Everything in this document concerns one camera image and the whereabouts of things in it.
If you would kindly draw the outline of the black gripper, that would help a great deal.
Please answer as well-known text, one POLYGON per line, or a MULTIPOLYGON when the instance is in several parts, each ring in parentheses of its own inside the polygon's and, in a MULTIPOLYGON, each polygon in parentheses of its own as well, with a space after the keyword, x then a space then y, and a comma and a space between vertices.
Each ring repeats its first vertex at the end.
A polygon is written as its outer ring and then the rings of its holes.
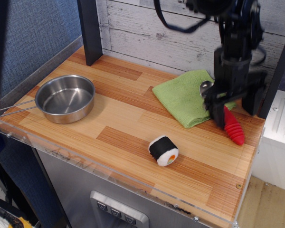
POLYGON ((251 51, 245 58, 225 57, 224 48, 214 52, 214 87, 206 96, 204 105, 219 128, 225 128, 225 103, 242 99, 242 107, 251 116, 256 115, 263 91, 266 71, 249 71, 251 51))

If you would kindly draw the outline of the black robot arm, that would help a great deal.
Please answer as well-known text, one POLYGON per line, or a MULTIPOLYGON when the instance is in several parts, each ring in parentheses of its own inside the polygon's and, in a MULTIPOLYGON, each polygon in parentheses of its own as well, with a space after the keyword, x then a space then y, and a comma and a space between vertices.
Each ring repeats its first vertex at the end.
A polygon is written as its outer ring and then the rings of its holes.
POLYGON ((217 126, 224 128, 224 105, 237 99, 250 114, 258 111, 265 89, 265 71, 250 71, 252 51, 263 39, 260 5, 256 0, 188 0, 194 12, 218 21, 221 47, 214 52, 214 85, 204 105, 217 126))

